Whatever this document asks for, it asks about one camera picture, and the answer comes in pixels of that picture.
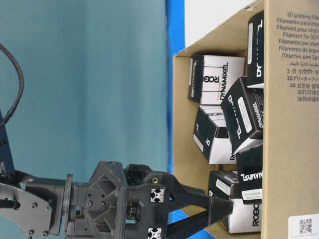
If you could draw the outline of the black 3D printed gripper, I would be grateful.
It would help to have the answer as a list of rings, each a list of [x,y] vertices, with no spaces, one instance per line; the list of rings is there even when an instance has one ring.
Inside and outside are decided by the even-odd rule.
[[[67,239],[188,238],[208,226],[203,211],[169,223],[172,175],[146,165],[98,163],[89,182],[67,176],[64,234]]]

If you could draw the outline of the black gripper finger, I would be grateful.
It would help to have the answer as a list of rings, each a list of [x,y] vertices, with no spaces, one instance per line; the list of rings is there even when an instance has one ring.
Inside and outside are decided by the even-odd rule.
[[[211,197],[201,189],[182,185],[171,174],[165,176],[165,189],[166,214],[191,205],[207,209],[210,216],[228,216],[233,211],[232,201]]]

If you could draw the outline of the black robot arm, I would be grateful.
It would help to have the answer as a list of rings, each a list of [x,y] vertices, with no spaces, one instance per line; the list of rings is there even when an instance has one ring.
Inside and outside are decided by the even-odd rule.
[[[0,214],[29,238],[185,239],[223,220],[233,203],[142,164],[101,161],[87,183],[15,170],[0,119]]]

